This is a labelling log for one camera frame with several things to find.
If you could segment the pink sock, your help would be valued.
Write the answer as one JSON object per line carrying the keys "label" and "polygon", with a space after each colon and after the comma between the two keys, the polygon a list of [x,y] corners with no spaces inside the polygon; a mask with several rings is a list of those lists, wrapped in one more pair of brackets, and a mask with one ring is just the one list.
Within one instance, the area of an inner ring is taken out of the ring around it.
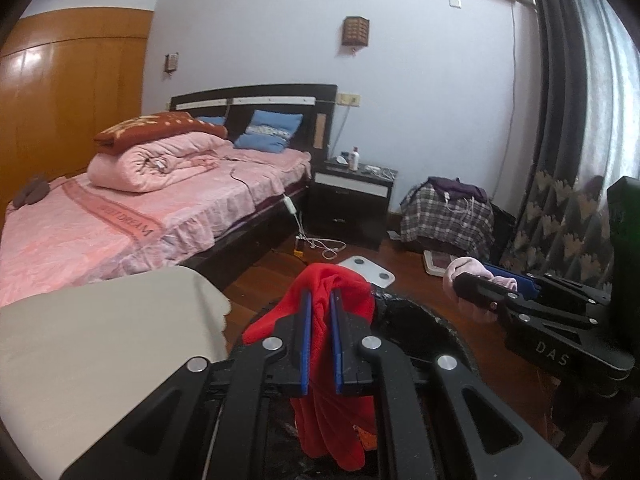
{"label": "pink sock", "polygon": [[471,257],[452,260],[442,278],[442,289],[458,310],[472,321],[487,324],[498,320],[498,307],[518,299],[515,278],[492,274]]}

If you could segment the red cloth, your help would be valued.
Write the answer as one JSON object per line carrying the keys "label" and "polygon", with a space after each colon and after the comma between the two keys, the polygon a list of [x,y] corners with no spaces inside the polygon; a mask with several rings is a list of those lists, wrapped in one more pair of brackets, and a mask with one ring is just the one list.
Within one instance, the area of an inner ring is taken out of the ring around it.
{"label": "red cloth", "polygon": [[356,471],[366,462],[367,448],[360,434],[364,431],[376,435],[374,403],[370,396],[342,396],[336,392],[330,317],[330,292],[334,289],[341,292],[347,312],[372,322],[375,301],[371,285],[342,266],[313,263],[299,274],[271,311],[244,330],[242,341],[254,344],[271,336],[277,320],[294,314],[302,293],[311,292],[309,391],[291,401],[300,446],[311,458],[329,455],[342,469]]}

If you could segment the black trash bin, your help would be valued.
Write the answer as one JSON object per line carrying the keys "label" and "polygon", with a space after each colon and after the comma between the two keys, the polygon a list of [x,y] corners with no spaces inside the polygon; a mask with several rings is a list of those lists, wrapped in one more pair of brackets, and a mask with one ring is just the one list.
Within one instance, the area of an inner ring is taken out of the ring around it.
{"label": "black trash bin", "polygon": [[372,429],[381,478],[437,476],[419,399],[427,362],[371,332],[372,294],[364,296],[366,316],[346,310],[343,294],[301,289],[258,320],[266,332],[229,363],[211,477],[257,478],[257,428],[270,394],[299,400],[299,441],[321,440],[341,466],[357,455],[358,429]]}

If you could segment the plaid bag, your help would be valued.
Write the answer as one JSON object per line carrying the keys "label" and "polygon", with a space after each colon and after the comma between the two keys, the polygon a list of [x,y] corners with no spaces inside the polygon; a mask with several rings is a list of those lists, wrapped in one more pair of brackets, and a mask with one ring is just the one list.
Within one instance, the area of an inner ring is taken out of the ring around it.
{"label": "plaid bag", "polygon": [[471,193],[443,190],[436,178],[414,186],[400,203],[400,239],[425,247],[428,242],[451,246],[480,260],[494,244],[494,211],[482,188]]}

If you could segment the white bathroom scale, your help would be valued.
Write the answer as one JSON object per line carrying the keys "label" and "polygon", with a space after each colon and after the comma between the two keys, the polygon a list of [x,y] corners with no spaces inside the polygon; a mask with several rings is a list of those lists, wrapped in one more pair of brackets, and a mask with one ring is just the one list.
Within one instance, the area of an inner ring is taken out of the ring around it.
{"label": "white bathroom scale", "polygon": [[396,281],[396,276],[390,270],[384,269],[372,260],[363,256],[351,256],[339,264],[342,268],[359,274],[368,283],[386,289]]}

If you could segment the floral grey curtain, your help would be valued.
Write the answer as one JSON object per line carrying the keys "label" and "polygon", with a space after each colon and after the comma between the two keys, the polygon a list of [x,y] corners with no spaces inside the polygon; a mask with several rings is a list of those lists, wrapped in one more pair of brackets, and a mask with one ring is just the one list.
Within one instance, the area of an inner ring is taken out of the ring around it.
{"label": "floral grey curtain", "polygon": [[610,290],[606,190],[639,174],[639,49],[608,0],[535,0],[542,90],[534,160],[501,263]]}

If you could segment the black white nightstand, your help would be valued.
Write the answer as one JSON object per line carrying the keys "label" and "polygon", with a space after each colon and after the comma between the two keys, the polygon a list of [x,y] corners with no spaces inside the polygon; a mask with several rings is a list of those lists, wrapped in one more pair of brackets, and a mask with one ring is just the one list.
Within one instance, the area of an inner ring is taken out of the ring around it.
{"label": "black white nightstand", "polygon": [[314,235],[378,250],[398,171],[361,165],[357,171],[334,160],[312,170],[305,226]]}

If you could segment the white lotion bottle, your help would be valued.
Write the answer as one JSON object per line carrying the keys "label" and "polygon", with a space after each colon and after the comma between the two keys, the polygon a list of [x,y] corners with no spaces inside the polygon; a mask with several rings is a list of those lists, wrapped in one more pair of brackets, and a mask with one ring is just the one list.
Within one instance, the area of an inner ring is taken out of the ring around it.
{"label": "white lotion bottle", "polygon": [[360,154],[358,148],[355,146],[348,155],[348,169],[357,171],[359,168]]}

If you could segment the folded pink quilt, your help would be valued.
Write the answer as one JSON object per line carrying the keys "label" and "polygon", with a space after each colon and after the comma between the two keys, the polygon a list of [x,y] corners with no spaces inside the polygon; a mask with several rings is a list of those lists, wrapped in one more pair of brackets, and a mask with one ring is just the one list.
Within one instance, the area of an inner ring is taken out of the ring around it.
{"label": "folded pink quilt", "polygon": [[138,144],[119,155],[96,154],[87,176],[92,185],[125,193],[149,193],[216,169],[230,141],[189,132]]}

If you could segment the black headboard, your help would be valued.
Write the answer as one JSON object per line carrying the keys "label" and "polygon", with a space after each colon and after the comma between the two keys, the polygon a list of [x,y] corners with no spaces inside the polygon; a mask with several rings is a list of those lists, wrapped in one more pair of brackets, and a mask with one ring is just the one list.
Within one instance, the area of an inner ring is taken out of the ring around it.
{"label": "black headboard", "polygon": [[193,117],[224,116],[231,141],[245,131],[255,110],[302,114],[290,148],[311,154],[316,168],[328,159],[336,98],[336,84],[253,84],[173,96],[169,109]]}

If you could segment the blue pillow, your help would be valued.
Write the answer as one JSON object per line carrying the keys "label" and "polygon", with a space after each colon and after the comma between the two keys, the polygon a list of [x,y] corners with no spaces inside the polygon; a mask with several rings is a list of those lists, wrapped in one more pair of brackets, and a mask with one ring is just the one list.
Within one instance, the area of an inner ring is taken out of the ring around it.
{"label": "blue pillow", "polygon": [[303,122],[302,114],[255,110],[245,131],[235,140],[238,150],[280,154]]}

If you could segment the dark red pillow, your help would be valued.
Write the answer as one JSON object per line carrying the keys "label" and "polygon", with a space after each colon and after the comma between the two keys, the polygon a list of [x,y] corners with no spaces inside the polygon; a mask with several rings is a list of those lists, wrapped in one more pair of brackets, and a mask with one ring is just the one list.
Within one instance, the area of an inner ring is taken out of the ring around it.
{"label": "dark red pillow", "polygon": [[97,133],[93,142],[99,153],[119,155],[135,145],[178,136],[191,132],[204,132],[225,139],[225,126],[192,117],[188,112],[159,112],[124,120]]}

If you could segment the wooden wardrobe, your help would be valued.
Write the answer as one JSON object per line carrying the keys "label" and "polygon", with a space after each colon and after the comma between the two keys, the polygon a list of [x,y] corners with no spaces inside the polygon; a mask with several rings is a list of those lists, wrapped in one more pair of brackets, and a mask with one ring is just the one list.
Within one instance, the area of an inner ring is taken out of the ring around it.
{"label": "wooden wardrobe", "polygon": [[38,174],[80,174],[94,136],[140,114],[152,17],[102,6],[15,24],[1,48],[2,203]]}

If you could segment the beige wall socket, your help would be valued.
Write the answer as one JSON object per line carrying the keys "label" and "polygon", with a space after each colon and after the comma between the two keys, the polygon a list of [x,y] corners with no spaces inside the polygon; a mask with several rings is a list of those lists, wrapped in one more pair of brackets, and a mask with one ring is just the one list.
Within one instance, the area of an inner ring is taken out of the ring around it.
{"label": "beige wall socket", "polygon": [[358,107],[360,105],[360,95],[357,93],[338,92],[335,103],[338,106]]}

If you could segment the brown wall lamp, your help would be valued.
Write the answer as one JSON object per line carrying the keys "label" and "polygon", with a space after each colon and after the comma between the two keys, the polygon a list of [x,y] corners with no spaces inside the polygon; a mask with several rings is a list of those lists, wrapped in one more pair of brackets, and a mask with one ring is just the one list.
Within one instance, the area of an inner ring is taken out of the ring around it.
{"label": "brown wall lamp", "polygon": [[369,45],[370,21],[363,16],[346,16],[342,24],[341,46],[357,52]]}

